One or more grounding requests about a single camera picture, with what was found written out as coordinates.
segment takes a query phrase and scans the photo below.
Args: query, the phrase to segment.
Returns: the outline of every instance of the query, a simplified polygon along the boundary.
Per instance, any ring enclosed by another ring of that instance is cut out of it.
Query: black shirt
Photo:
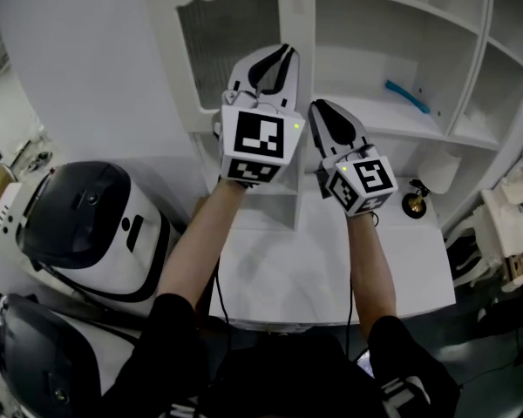
[[[375,379],[347,360],[333,336],[291,335],[234,350],[208,379],[194,310],[161,295],[132,357],[102,399],[103,416],[452,417],[459,396],[445,368],[401,320],[383,317],[370,332]]]

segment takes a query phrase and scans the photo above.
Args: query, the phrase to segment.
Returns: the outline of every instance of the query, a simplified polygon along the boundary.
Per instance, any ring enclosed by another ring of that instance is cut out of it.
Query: black sleeve
[[[381,386],[396,379],[418,377],[430,397],[432,414],[453,417],[459,388],[445,367],[415,342],[403,322],[396,317],[383,317],[370,331],[370,363]]]
[[[192,306],[180,296],[163,294],[155,300],[138,345],[103,396],[99,412],[156,418],[174,401],[198,394],[207,374]]]

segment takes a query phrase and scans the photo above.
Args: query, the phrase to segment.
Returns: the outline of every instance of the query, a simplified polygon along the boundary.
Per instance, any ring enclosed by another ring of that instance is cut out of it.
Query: cable
[[[345,339],[345,354],[347,355],[347,359],[349,359],[350,318],[352,317],[352,291],[351,290],[352,290],[352,276],[349,279],[349,319],[347,320],[347,337]]]
[[[230,352],[232,347],[232,329],[230,323],[228,322],[228,314],[225,309],[225,304],[223,303],[223,295],[221,294],[221,285],[219,285],[219,271],[215,274],[215,284],[217,285],[217,293],[219,293],[219,302],[221,303],[221,308],[223,309],[223,314],[225,314],[225,322],[227,323],[227,352]]]
[[[463,388],[463,386],[465,386],[469,382],[473,382],[474,380],[480,378],[480,376],[484,376],[485,374],[489,374],[489,373],[492,373],[492,372],[498,372],[500,370],[504,370],[505,368],[508,368],[509,366],[511,366],[515,362],[515,360],[517,359],[517,356],[519,355],[519,352],[520,352],[520,335],[519,335],[519,332],[520,332],[520,330],[518,328],[516,328],[515,329],[515,345],[517,347],[517,355],[511,361],[507,362],[507,364],[504,364],[503,366],[496,367],[496,368],[491,368],[490,370],[486,370],[485,372],[482,372],[482,373],[477,374],[476,376],[473,376],[470,380],[467,380],[467,381],[459,384],[459,388]]]

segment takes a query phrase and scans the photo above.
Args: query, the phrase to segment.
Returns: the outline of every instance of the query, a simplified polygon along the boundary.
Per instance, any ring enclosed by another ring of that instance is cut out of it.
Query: human arm
[[[371,213],[347,218],[351,287],[358,318],[368,340],[374,323],[396,316],[395,287]]]
[[[221,255],[246,189],[221,179],[173,249],[160,276],[157,295],[177,294],[193,308]]]
[[[411,391],[407,397],[418,391],[425,392],[427,399],[420,398],[418,404],[425,415],[453,417],[459,397],[458,386],[443,365],[412,339],[403,322],[396,317],[393,278],[371,214],[347,218],[347,228],[351,285],[360,325],[370,349],[370,363],[378,383],[390,386],[383,387],[384,402],[394,404],[395,408],[405,404],[406,400],[399,400],[403,394],[388,394],[404,391],[400,386],[405,385]],[[422,383],[422,388],[417,390],[410,381],[416,378]],[[394,380],[399,387],[391,388]],[[414,405],[408,402],[405,406],[411,410]]]

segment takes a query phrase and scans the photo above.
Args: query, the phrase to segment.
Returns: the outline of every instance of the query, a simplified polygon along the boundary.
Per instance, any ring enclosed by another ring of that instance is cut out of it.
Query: blue object
[[[428,114],[430,113],[430,108],[424,102],[420,102],[414,96],[412,96],[408,91],[404,90],[397,84],[393,84],[389,79],[385,81],[385,88],[388,90],[399,93],[404,98],[409,99],[421,112]]]

